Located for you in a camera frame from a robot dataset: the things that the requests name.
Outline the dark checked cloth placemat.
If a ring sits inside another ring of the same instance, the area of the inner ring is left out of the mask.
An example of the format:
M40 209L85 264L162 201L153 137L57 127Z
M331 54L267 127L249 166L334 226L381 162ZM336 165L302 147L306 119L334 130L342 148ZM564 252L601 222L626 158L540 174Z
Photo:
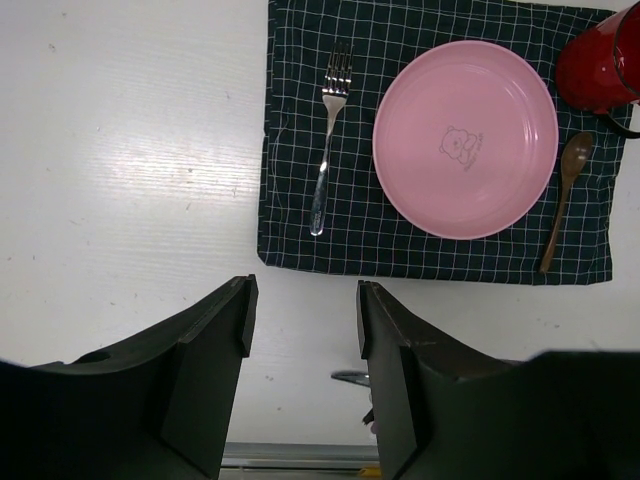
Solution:
M335 275L523 285L590 285L613 276L610 214L625 141L558 101L562 140L588 131L594 150L571 195L555 258L538 263L559 185L514 226L484 239L441 239L412 226L385 197L371 150L383 94L418 55L484 40L523 57L551 83L561 49L606 9L514 1L272 1L268 5L264 142L257 253L269 266ZM332 48L352 47L352 82L332 135L324 231L310 234Z

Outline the silver fork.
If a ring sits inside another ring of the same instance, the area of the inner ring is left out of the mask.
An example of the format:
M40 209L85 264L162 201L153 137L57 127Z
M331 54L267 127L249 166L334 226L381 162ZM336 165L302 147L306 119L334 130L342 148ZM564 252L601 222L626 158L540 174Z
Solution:
M331 141L337 118L345 107L350 92L352 63L352 47L341 42L336 43L329 56L324 85L321 89L322 102L327 110L327 127L322 161L310 211L309 230L314 237L321 235L324 231Z

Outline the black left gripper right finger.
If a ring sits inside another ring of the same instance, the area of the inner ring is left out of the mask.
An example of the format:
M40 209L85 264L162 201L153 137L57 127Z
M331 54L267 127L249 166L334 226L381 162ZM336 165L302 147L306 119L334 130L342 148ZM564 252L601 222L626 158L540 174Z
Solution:
M546 351L506 361L357 290L386 479L635 479L639 356Z

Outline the pink plastic plate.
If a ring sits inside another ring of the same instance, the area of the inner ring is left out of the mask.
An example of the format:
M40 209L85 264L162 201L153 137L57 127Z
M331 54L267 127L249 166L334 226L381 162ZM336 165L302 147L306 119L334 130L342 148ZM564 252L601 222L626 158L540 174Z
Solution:
M395 209L424 232L472 240L523 218L541 198L559 147L546 83L516 53L455 41L409 63L374 122L372 153Z

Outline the red enamel mug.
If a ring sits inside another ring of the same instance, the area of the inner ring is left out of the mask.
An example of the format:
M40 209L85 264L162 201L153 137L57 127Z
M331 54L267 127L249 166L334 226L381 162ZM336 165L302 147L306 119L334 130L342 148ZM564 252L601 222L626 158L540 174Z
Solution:
M637 139L639 133L610 111L639 102L639 5L571 40L558 58L555 81L569 106L596 115L623 138Z

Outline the brown wooden spoon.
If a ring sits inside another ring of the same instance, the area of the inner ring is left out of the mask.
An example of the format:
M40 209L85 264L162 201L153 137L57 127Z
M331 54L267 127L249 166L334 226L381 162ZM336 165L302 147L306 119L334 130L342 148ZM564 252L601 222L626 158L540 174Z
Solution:
M539 265L539 272L541 274L546 274L550 270L571 189L589 160L592 149L592 134L589 132L581 132L574 135L567 142L562 152L560 159L561 190L559 202L552 230Z

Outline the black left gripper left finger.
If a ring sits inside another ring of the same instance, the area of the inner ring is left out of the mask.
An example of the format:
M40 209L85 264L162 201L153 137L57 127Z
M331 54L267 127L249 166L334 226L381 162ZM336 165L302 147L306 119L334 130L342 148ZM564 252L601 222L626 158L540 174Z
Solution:
M217 478L257 300L237 276L74 362L3 362L2 477Z

